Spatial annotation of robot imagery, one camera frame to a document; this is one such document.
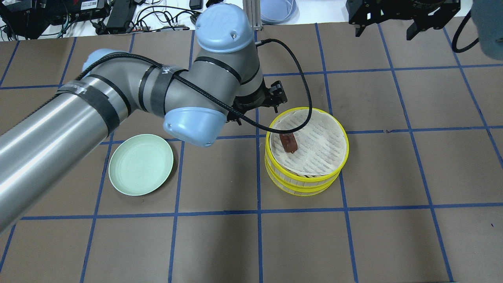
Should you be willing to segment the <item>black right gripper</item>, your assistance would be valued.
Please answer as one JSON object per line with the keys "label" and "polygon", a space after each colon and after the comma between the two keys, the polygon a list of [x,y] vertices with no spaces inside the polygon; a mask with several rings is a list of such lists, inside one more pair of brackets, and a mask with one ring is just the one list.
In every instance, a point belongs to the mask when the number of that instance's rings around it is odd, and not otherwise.
{"label": "black right gripper", "polygon": [[360,37],[366,27],[388,20],[412,20],[406,39],[431,28],[440,30],[460,11],[459,0],[347,0],[348,23]]}

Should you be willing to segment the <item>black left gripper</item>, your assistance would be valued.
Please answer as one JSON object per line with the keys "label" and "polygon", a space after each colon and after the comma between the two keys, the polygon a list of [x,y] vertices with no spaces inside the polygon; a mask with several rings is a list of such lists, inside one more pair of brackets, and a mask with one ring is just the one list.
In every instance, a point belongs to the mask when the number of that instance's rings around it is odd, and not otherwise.
{"label": "black left gripper", "polygon": [[270,93],[256,92],[247,96],[237,96],[232,104],[232,109],[243,115],[259,107],[275,107],[275,98]]}

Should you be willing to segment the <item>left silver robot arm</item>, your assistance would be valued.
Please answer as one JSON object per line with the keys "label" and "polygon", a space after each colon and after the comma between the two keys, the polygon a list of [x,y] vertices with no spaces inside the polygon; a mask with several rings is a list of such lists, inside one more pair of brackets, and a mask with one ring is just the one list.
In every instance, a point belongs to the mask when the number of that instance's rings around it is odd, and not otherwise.
{"label": "left silver robot arm", "polygon": [[200,51],[187,70],[97,50],[81,75],[1,135],[1,233],[134,111],[163,118],[171,136],[210,147],[224,124],[253,121],[269,91],[246,12],[221,2],[195,25]]}

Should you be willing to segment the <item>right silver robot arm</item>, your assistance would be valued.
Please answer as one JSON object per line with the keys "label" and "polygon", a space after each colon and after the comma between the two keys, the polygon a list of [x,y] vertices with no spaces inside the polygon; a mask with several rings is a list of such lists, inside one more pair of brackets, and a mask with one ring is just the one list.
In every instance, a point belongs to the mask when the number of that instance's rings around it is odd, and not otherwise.
{"label": "right silver robot arm", "polygon": [[[412,20],[406,39],[429,29],[440,30],[460,11],[460,0],[347,0],[345,8],[349,24],[359,37],[372,24],[388,20]],[[459,47],[458,41],[467,22],[472,20],[478,37],[469,45]],[[474,0],[452,38],[451,49],[463,53],[480,44],[483,53],[491,59],[502,59],[503,14],[501,0]]]}

